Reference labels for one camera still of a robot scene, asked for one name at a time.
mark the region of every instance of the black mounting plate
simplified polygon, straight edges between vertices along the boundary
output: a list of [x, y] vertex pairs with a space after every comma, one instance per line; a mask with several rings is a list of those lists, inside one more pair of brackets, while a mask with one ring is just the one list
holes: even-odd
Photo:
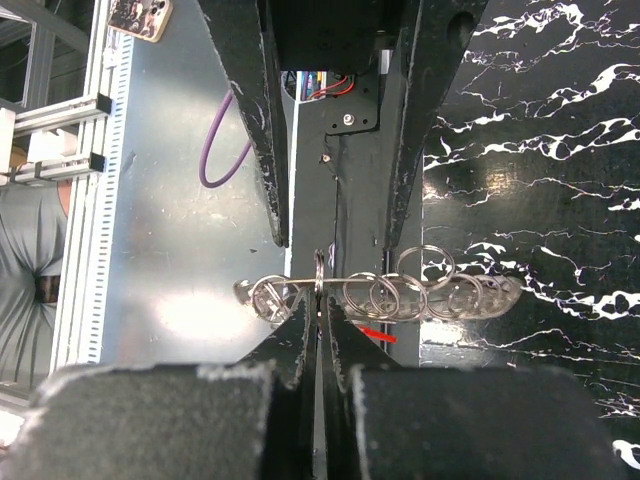
[[[331, 85], [339, 81], [329, 75]], [[324, 125], [327, 135], [344, 135], [368, 132], [378, 128], [380, 119], [380, 90], [378, 62], [374, 62], [367, 73], [356, 76], [356, 85], [349, 93], [334, 97], [327, 95], [325, 103]], [[344, 116], [353, 115], [352, 125], [345, 125]]]

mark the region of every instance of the metal ring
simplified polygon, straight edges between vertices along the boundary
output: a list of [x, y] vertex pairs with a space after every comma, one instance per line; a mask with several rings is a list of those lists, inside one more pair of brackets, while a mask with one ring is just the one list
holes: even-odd
[[313, 254], [313, 260], [316, 264], [316, 283], [315, 292], [317, 297], [324, 294], [324, 253], [322, 250], [316, 250]]
[[[499, 311], [502, 305], [502, 299], [504, 298], [505, 291], [502, 287], [502, 284], [498, 281], [498, 277], [491, 277], [490, 275], [476, 275], [476, 278], [480, 281], [480, 283], [482, 283], [484, 287], [498, 292], [497, 298], [492, 301], [492, 306], [494, 308], [488, 309], [487, 313]], [[484, 302], [483, 307], [488, 307], [486, 301]]]
[[280, 310], [284, 309], [285, 311], [287, 311], [287, 305], [284, 303], [284, 299], [280, 296], [280, 294], [275, 290], [275, 288], [273, 288], [273, 283], [272, 280], [283, 280], [283, 281], [287, 281], [290, 280], [288, 277], [285, 277], [283, 275], [267, 275], [265, 277], [262, 277], [260, 280], [258, 280], [254, 285], [253, 288], [249, 291], [249, 295], [251, 296], [251, 305], [253, 306], [253, 309], [256, 311], [256, 313], [262, 317], [264, 317], [265, 312], [262, 311], [262, 309], [260, 308], [260, 306], [258, 305], [258, 291], [261, 287], [264, 288], [264, 290], [269, 293], [269, 295], [271, 296], [271, 299], [276, 303], [277, 308], [276, 310], [272, 313], [271, 317], [269, 318], [273, 318], [275, 313], [280, 312]]
[[[388, 273], [386, 275], [382, 275], [382, 278], [387, 278], [387, 279], [398, 278], [402, 280], [402, 283], [404, 283], [407, 286], [407, 288], [409, 288], [410, 290], [417, 291], [419, 293], [418, 311], [416, 313], [412, 313], [409, 315], [396, 314], [396, 316], [394, 317], [394, 320], [399, 322], [407, 322], [411, 320], [421, 319], [425, 316], [425, 314], [427, 313], [427, 304], [429, 303], [429, 293], [427, 292], [427, 289], [424, 287], [424, 285], [421, 282], [419, 282], [412, 276], [405, 275], [403, 273]], [[373, 287], [371, 287], [371, 289], [369, 290], [369, 298], [371, 299], [372, 302], [374, 301]]]
[[487, 275], [486, 277], [488, 277], [488, 279], [491, 282], [498, 284], [500, 288], [499, 297], [493, 302], [494, 308], [491, 310], [488, 310], [486, 314], [499, 317], [501, 315], [504, 315], [506, 312], [508, 312], [513, 306], [513, 303], [514, 303], [513, 295], [516, 295], [516, 299], [520, 296], [519, 292], [511, 291], [511, 289], [513, 288], [520, 289], [520, 285], [514, 280], [510, 279], [509, 277], [505, 277], [502, 275], [496, 276], [496, 277], [490, 277]]
[[[472, 275], [467, 275], [466, 273], [456, 273], [453, 278], [460, 278], [462, 280], [465, 280], [469, 283], [471, 283], [474, 287], [476, 287], [476, 301], [473, 305], [473, 311], [478, 310], [478, 308], [480, 308], [480, 305], [482, 304], [482, 299], [484, 297], [484, 287], [482, 285], [482, 282], [480, 282], [480, 280], [478, 280], [476, 277], [472, 276]], [[447, 309], [453, 313], [456, 316], [460, 316], [462, 313], [467, 312], [467, 309], [458, 309], [458, 311], [456, 311], [452, 306], [451, 306], [451, 302], [453, 301], [453, 298], [456, 294], [456, 290], [459, 290], [459, 286], [456, 285], [454, 287], [454, 291], [451, 292], [449, 294], [449, 297], [447, 299]]]
[[431, 316], [432, 318], [441, 318], [443, 320], [453, 320], [458, 316], [453, 312], [436, 310], [435, 308], [432, 307], [433, 303], [434, 302], [430, 302], [427, 305], [427, 312], [429, 313], [429, 316]]
[[[348, 290], [349, 283], [350, 283], [349, 280], [359, 278], [359, 277], [364, 277], [367, 280], [374, 282], [372, 285], [372, 288], [375, 287], [376, 285], [381, 285], [384, 288], [386, 288], [389, 291], [389, 293], [391, 293], [391, 296], [393, 297], [393, 300], [395, 302], [395, 307], [391, 312], [383, 312], [383, 313], [370, 312], [369, 310], [362, 308], [353, 300]], [[361, 315], [366, 316], [367, 318], [371, 318], [374, 320], [386, 320], [396, 315], [400, 310], [400, 294], [396, 289], [396, 287], [386, 278], [379, 277], [378, 275], [374, 275], [373, 273], [360, 272], [360, 273], [354, 273], [353, 275], [347, 277], [347, 281], [342, 285], [342, 294], [344, 295], [344, 300], [345, 302], [347, 302], [347, 305], [349, 305], [353, 310], [360, 313]]]
[[453, 275], [455, 274], [455, 271], [456, 271], [456, 262], [455, 262], [455, 260], [449, 254], [449, 252], [447, 252], [446, 250], [443, 250], [440, 247], [436, 247], [434, 245], [422, 245], [421, 247], [408, 248], [407, 250], [402, 252], [400, 254], [400, 256], [398, 257], [398, 261], [396, 262], [396, 272], [400, 273], [400, 265], [402, 264], [402, 261], [405, 258], [407, 258], [412, 253], [423, 252], [423, 251], [439, 253], [440, 255], [442, 255], [444, 257], [444, 259], [447, 262], [449, 262], [451, 264], [451, 270], [443, 277], [443, 280], [437, 282], [433, 286], [430, 286], [429, 289], [428, 289], [428, 291], [430, 291], [430, 292], [434, 292], [436, 290], [440, 290], [445, 285], [447, 285], [447, 283], [449, 283], [451, 281], [451, 278], [453, 278]]

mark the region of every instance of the metal frame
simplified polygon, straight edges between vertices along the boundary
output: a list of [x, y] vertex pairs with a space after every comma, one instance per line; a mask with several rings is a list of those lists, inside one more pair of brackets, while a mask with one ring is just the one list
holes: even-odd
[[45, 160], [13, 167], [9, 173], [2, 175], [9, 183], [21, 185], [41, 185], [47, 182], [68, 180], [104, 170], [104, 157], [91, 153], [89, 155], [72, 155], [64, 159]]
[[20, 104], [26, 109], [43, 107], [49, 96], [49, 81], [56, 38], [79, 52], [89, 49], [84, 32], [62, 20], [36, 0], [0, 0], [0, 8], [17, 21], [0, 25], [0, 47], [29, 33], [29, 55]]
[[66, 102], [16, 115], [14, 135], [29, 135], [38, 130], [51, 130], [82, 121], [106, 118], [111, 113], [111, 99], [102, 94], [85, 95]]
[[[112, 114], [80, 125], [78, 151], [105, 157], [104, 173], [76, 178], [71, 191], [51, 371], [100, 360], [111, 238], [115, 223], [133, 39], [108, 31], [109, 0], [98, 0], [84, 85], [86, 98], [113, 98]], [[105, 49], [117, 51], [107, 64]]]
[[0, 0], [0, 6], [31, 23], [54, 32], [60, 41], [75, 50], [82, 53], [89, 51], [89, 39], [82, 30], [65, 22], [34, 0]]

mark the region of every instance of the gray shirt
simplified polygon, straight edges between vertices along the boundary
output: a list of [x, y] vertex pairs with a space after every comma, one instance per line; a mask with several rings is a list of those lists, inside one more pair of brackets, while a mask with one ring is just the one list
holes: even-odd
[[57, 185], [0, 188], [0, 382], [30, 390], [48, 374], [55, 305], [36, 278], [60, 275], [67, 218]]

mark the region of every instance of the black bracket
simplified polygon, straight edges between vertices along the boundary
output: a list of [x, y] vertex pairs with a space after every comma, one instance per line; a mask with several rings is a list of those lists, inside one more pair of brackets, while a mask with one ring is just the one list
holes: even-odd
[[33, 172], [33, 178], [38, 179], [38, 180], [42, 180], [43, 182], [54, 182], [55, 180], [52, 180], [50, 178], [42, 178], [42, 162], [36, 162], [34, 164], [34, 172]]
[[[338, 81], [330, 76], [328, 85]], [[349, 93], [322, 100], [325, 105], [325, 131], [327, 135], [367, 132], [378, 128], [380, 120], [378, 62], [375, 61], [363, 75], [355, 77], [355, 87]]]
[[96, 172], [104, 172], [105, 163], [106, 159], [102, 155], [93, 152], [89, 154], [89, 168], [91, 170], [95, 170]]

